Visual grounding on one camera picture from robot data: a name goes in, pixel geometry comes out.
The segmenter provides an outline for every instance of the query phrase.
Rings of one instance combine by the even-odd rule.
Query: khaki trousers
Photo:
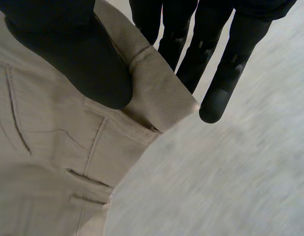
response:
[[[133,80],[123,111],[80,94],[14,39],[0,12],[0,236],[103,235],[114,188],[199,108],[125,16],[104,1],[94,10]]]

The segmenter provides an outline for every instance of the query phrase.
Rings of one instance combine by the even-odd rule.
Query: concrete floor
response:
[[[131,17],[127,0],[109,2]],[[304,236],[304,0],[258,44],[220,122],[194,114],[148,149],[115,193],[107,236]]]

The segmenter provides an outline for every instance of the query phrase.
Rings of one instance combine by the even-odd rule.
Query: pocket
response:
[[[31,155],[31,149],[20,127],[11,80],[11,68],[0,62],[0,132],[19,155]]]
[[[116,187],[161,133],[148,129],[125,113],[88,98],[84,109],[104,118],[94,139],[84,176]]]

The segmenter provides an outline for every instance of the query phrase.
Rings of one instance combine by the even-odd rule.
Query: seam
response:
[[[140,63],[141,61],[143,61],[144,59],[146,59],[148,56],[150,56],[155,52],[156,50],[154,49],[154,47],[150,45],[147,48],[143,49],[140,53],[138,53],[129,63],[129,73],[132,74],[133,69],[136,67],[138,63]]]
[[[4,134],[4,136],[5,136],[6,139],[8,140],[8,142],[13,146],[13,148],[14,148],[15,150],[17,150],[17,148],[14,146],[13,142],[9,139],[9,136],[8,136],[8,134],[6,133],[4,127],[3,127],[2,123],[1,123],[1,120],[0,120],[0,127],[1,127],[1,130],[2,130],[2,132],[3,132],[3,134]]]
[[[64,132],[64,133],[66,133],[68,136],[69,136],[69,138],[70,139],[72,139],[77,145],[79,145],[80,147],[82,147],[82,148],[84,148],[84,149],[86,149],[86,150],[90,150],[89,148],[87,148],[87,147],[84,147],[84,146],[82,146],[81,144],[79,144],[69,133],[68,133],[68,131],[66,131],[66,130],[64,130],[64,129],[54,129],[54,130],[42,130],[42,131],[29,131],[29,130],[24,130],[25,132],[27,132],[27,133],[52,133],[52,132],[58,132],[58,131],[60,131],[60,132]]]
[[[86,191],[85,190],[83,190],[83,197],[84,198],[86,197]],[[84,212],[84,206],[81,206],[80,216],[79,216],[79,220],[78,220],[78,224],[77,224],[76,236],[80,235],[80,225],[81,225],[83,212]]]
[[[21,139],[21,142],[23,143],[24,147],[26,148],[26,150],[32,154],[30,147],[28,146],[28,144],[25,142],[25,139],[19,129],[17,120],[16,120],[16,116],[15,116],[15,110],[14,110],[14,105],[13,105],[13,96],[12,96],[12,88],[11,88],[11,81],[10,78],[12,77],[12,73],[11,73],[11,68],[9,65],[5,65],[6,68],[6,73],[7,73],[7,77],[6,77],[6,81],[7,81],[7,86],[8,86],[8,93],[9,93],[9,98],[10,98],[10,106],[11,106],[11,111],[12,111],[12,117],[13,117],[13,122],[14,122],[14,126],[15,129]]]
[[[90,154],[89,154],[89,158],[88,158],[87,164],[86,164],[86,166],[85,166],[85,168],[84,168],[84,173],[83,173],[84,175],[85,175],[85,174],[88,172],[88,170],[89,170],[90,163],[91,163],[91,161],[92,161],[92,159],[93,159],[93,156],[94,156],[95,146],[97,145],[98,140],[101,138],[102,133],[103,133],[103,130],[104,130],[105,127],[107,126],[107,123],[108,123],[108,120],[107,120],[107,118],[105,117],[104,120],[103,120],[103,122],[102,122],[102,124],[101,124],[101,126],[99,127],[99,129],[98,129],[98,131],[97,131],[97,133],[96,133],[95,138],[94,138],[94,142],[93,142],[92,147],[91,147],[91,151],[90,151]]]
[[[91,109],[89,109],[88,111],[90,111],[90,112],[96,114],[97,116],[98,116],[98,115],[101,115],[101,114],[98,114],[96,111],[93,111],[93,110],[91,110]],[[130,125],[131,127],[133,127],[134,129],[138,129],[138,127],[135,127],[135,126],[133,126],[132,124],[130,124],[127,120],[125,120],[123,117],[121,117],[118,113],[115,112],[115,114],[118,115],[124,122],[126,122],[127,124],[129,124],[129,125]],[[122,134],[124,134],[125,136],[131,138],[132,140],[134,140],[134,141],[136,141],[136,142],[139,142],[139,143],[141,143],[141,144],[144,144],[144,145],[149,145],[149,144],[151,143],[151,141],[154,140],[154,138],[155,138],[156,136],[159,135],[159,133],[157,133],[157,132],[155,132],[155,131],[152,131],[152,130],[149,130],[149,129],[147,129],[146,127],[142,126],[142,128],[145,129],[145,130],[142,132],[143,135],[144,135],[145,137],[148,137],[148,138],[149,138],[149,141],[143,142],[142,140],[139,140],[139,139],[134,138],[134,135],[132,134],[132,132],[129,132],[127,129],[124,129],[124,128],[122,127],[122,124],[120,124],[120,122],[119,122],[118,120],[109,119],[109,118],[106,117],[105,115],[101,115],[101,116],[104,116],[104,117],[107,118],[108,120],[111,120],[112,123],[113,123],[115,126],[117,126],[117,128],[120,130],[120,132],[121,132]],[[155,133],[155,135],[153,135],[153,136],[152,136],[152,135],[149,135],[149,134],[147,134],[147,131],[150,131],[150,132],[152,132],[152,133]]]

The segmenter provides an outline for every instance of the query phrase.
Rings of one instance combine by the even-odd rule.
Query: pocket seam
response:
[[[9,99],[10,99],[10,107],[11,107],[11,113],[13,117],[13,122],[15,129],[21,139],[21,142],[23,143],[23,146],[26,148],[26,150],[31,154],[31,149],[27,142],[25,141],[25,138],[23,137],[23,134],[21,133],[20,127],[19,127],[19,121],[17,119],[17,107],[16,107],[16,99],[15,99],[15,93],[13,92],[13,76],[12,76],[12,69],[9,64],[6,64],[6,81],[7,81],[7,88],[9,92]]]
[[[115,110],[107,108],[107,107],[103,106],[102,104],[96,103],[89,98],[85,98],[84,104],[85,104],[84,109],[86,111],[90,111],[97,116],[102,116],[104,118],[107,118],[110,122],[112,122],[120,130],[120,132],[123,135],[131,138],[132,140],[134,140],[136,142],[142,143],[144,145],[149,145],[151,142],[153,142],[157,137],[159,137],[162,134],[159,131],[151,130],[151,129],[144,127],[143,125],[136,122],[135,120],[133,120],[132,118],[130,118],[129,116],[127,116],[125,114],[125,116],[129,117],[129,119],[133,120],[133,122],[136,125],[138,125],[138,126],[135,126],[135,125],[131,124],[128,120],[126,120],[124,117],[122,117],[120,114],[118,114],[118,112],[116,112]],[[131,131],[127,128],[124,128],[122,126],[121,122],[125,122],[127,126],[131,126],[131,128],[133,128],[134,130],[141,129],[141,136],[144,136],[148,140],[144,141],[140,138],[137,138],[136,136],[138,134],[133,134],[133,131]]]
[[[12,76],[12,68],[10,66],[9,63],[6,63],[4,61],[0,61],[0,67],[2,68],[2,70],[4,71],[4,77],[2,78],[3,81],[2,83],[2,89],[5,90],[5,95],[3,95],[4,97],[4,103],[0,106],[5,106],[7,109],[9,109],[9,111],[7,111],[9,113],[10,116],[10,121],[8,122],[8,125],[13,126],[13,130],[14,130],[14,134],[8,134],[9,132],[6,131],[6,127],[4,126],[4,124],[1,123],[0,121],[0,126],[1,126],[1,130],[4,133],[4,136],[8,139],[8,141],[12,144],[12,146],[14,148],[17,149],[16,145],[19,146],[21,145],[25,151],[27,151],[27,153],[29,153],[30,155],[32,155],[32,151],[30,149],[30,146],[28,145],[28,143],[25,141],[25,138],[23,136],[23,134],[21,133],[21,129],[19,126],[19,122],[18,122],[18,117],[15,111],[15,107],[14,107],[14,92],[13,92],[13,84],[12,84],[12,80],[11,78]]]

